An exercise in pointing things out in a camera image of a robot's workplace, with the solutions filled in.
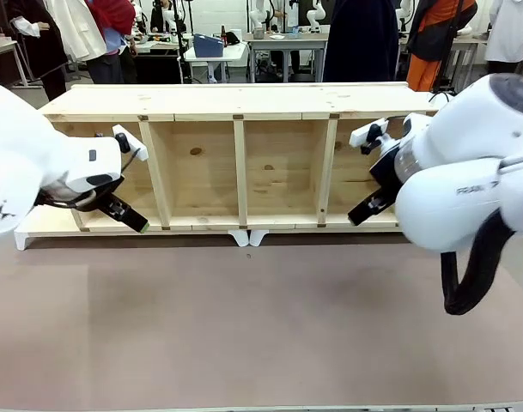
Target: floor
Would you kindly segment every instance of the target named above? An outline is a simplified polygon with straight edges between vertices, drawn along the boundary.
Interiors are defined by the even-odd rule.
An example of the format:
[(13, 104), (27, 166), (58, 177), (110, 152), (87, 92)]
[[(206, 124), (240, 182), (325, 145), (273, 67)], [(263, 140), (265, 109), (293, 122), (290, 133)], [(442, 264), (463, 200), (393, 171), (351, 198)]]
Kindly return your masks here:
[(460, 318), (442, 309), (436, 255), (359, 240), (60, 239), (18, 252), (6, 237), (0, 408), (523, 400), (523, 239)]

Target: black jacket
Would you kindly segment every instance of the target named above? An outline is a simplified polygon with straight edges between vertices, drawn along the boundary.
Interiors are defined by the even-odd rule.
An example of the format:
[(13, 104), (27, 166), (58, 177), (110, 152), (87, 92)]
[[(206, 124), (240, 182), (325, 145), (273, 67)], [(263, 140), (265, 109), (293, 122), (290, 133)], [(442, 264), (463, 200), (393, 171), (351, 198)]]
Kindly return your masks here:
[[(24, 45), (34, 77), (41, 78), (67, 63), (68, 58), (64, 53), (61, 33), (42, 0), (9, 0), (7, 14), (9, 20), (22, 16), (31, 23), (42, 21), (49, 24), (49, 30), (41, 31), (39, 38), (18, 36), (19, 41)], [(16, 28), (12, 28), (15, 33), (18, 33)]]
[[(410, 29), (410, 36), (408, 39), (408, 50), (418, 58), (427, 62), (438, 62), (445, 58), (450, 52), (446, 49), (447, 33), (450, 25), (453, 23), (452, 16), (450, 19), (442, 21), (437, 24), (432, 24), (425, 27), (422, 32), (419, 32), (419, 27), (422, 24), (423, 17), (427, 14), (438, 0), (420, 0), (412, 26)], [(464, 28), (467, 23), (477, 13), (477, 3), (463, 10), (459, 15), (457, 30)]]
[[(161, 9), (156, 7), (152, 9), (152, 14), (150, 15), (150, 31), (152, 32), (152, 29), (155, 27), (158, 30), (158, 33), (169, 32), (169, 24), (166, 23), (166, 26), (164, 27), (164, 17), (161, 15)], [(186, 24), (184, 21), (179, 20), (177, 27), (182, 33), (186, 32)]]
[(337, 0), (326, 52), (325, 82), (390, 82), (398, 58), (391, 0)]

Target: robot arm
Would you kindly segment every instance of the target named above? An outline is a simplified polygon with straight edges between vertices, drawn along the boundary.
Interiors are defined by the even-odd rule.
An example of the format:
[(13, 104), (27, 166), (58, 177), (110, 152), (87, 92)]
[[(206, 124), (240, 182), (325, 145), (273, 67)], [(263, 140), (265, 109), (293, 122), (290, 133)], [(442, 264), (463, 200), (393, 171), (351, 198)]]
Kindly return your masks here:
[[(447, 312), (466, 313), (488, 292), (509, 237), (523, 234), (523, 78), (480, 79), (433, 118), (406, 117), (398, 141), (387, 123), (351, 135), (365, 154), (381, 146), (370, 169), (381, 188), (349, 218), (358, 225), (395, 203), (404, 235), (441, 253)], [(459, 283), (455, 252), (469, 245)]]
[(275, 14), (274, 4), (271, 0), (271, 10), (265, 9), (265, 0), (255, 0), (255, 9), (250, 11), (250, 20), (252, 21), (253, 28), (263, 28), (263, 24), (266, 23), (267, 30), (271, 28), (271, 20)]
[(396, 10), (398, 29), (401, 32), (406, 31), (406, 19), (411, 15), (411, 7), (411, 0), (402, 0), (400, 2), (400, 9)]
[[(185, 18), (185, 9), (183, 6), (183, 0), (176, 0), (177, 3), (177, 16), (179, 20)], [(164, 22), (169, 25), (170, 33), (175, 33), (177, 31), (177, 23), (175, 22), (175, 12), (172, 9), (164, 9), (162, 11), (164, 17)]]
[(123, 182), (121, 151), (146, 160), (147, 149), (121, 126), (114, 137), (67, 137), (0, 86), (0, 234), (38, 204), (100, 210), (138, 232), (147, 220), (113, 195)]
[(318, 20), (323, 20), (326, 17), (326, 12), (322, 7), (322, 0), (313, 0), (313, 8), (314, 10), (307, 12), (307, 19), (311, 23), (309, 30), (311, 33), (320, 33), (320, 23)]

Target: blue shirt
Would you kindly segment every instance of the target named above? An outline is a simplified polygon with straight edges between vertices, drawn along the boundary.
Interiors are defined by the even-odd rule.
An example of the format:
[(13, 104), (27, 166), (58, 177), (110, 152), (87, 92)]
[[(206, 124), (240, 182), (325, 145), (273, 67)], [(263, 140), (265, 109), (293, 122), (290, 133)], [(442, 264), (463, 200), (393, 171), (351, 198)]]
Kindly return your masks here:
[(106, 54), (113, 54), (120, 46), (125, 45), (125, 39), (122, 33), (117, 32), (112, 27), (103, 27), (103, 37), (106, 43)]

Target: pine wood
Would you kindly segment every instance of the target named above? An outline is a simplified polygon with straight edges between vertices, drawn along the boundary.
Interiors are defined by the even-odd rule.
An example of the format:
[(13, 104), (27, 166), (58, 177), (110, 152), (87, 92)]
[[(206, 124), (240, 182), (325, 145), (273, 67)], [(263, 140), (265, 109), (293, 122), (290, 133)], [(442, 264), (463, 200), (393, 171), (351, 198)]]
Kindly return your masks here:
[[(403, 83), (80, 86), (42, 113), (68, 136), (112, 134), (122, 124), (149, 150), (117, 195), (144, 214), (150, 232), (236, 229), (396, 232), (392, 211), (352, 227), (346, 213), (377, 185), (377, 153), (349, 146), (377, 118), (432, 112)], [(400, 136), (401, 121), (390, 131)], [(34, 230), (42, 218), (34, 216)], [(68, 213), (77, 233), (129, 233), (101, 213)], [(48, 233), (53, 231), (50, 224)]]

